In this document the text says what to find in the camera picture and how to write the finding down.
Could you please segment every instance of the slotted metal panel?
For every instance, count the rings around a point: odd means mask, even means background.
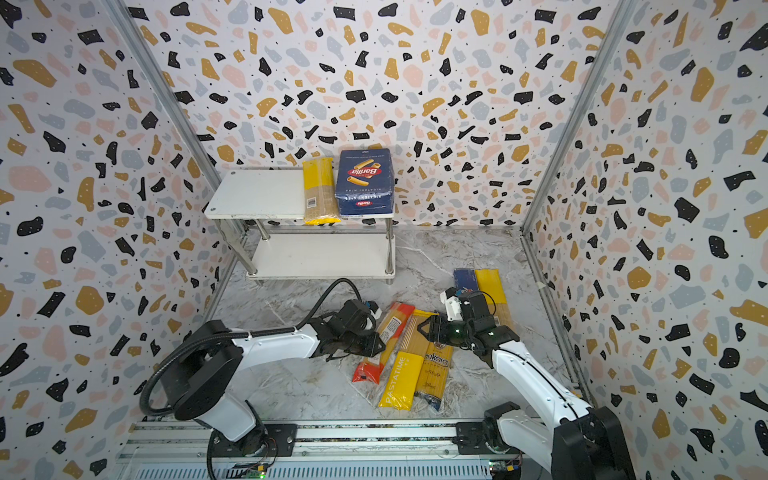
[[[216,478],[235,478],[243,469],[214,466]],[[205,464],[146,463],[136,469],[135,480],[207,480]],[[264,478],[280,480],[397,478],[398,480],[489,480],[488,461],[479,459],[402,460],[372,462],[277,462]]]

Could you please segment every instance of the patterned wall panel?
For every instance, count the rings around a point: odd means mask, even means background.
[[[378,144],[397,220],[512,225],[615,0],[129,5],[221,170]]]
[[[531,232],[638,478],[768,478],[766,22],[638,2]]]
[[[229,257],[101,4],[0,15],[0,478],[105,478]]]

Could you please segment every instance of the upper shelf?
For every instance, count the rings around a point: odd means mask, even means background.
[[[221,179],[205,216],[216,219],[302,220],[304,170],[231,170]],[[392,216],[365,215],[359,218]]]

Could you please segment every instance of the barilla logo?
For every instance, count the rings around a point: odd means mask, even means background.
[[[353,175],[354,177],[373,177],[374,175],[378,175],[382,173],[382,170],[380,168],[353,168],[352,170],[348,171],[347,175]]]
[[[441,356],[437,356],[434,353],[430,353],[429,355],[424,355],[424,360],[432,360],[435,363],[448,366],[448,360],[442,358]]]

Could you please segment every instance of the blue barilla box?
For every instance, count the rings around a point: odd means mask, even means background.
[[[395,175],[389,150],[342,151],[336,199],[343,217],[391,214],[395,201]]]

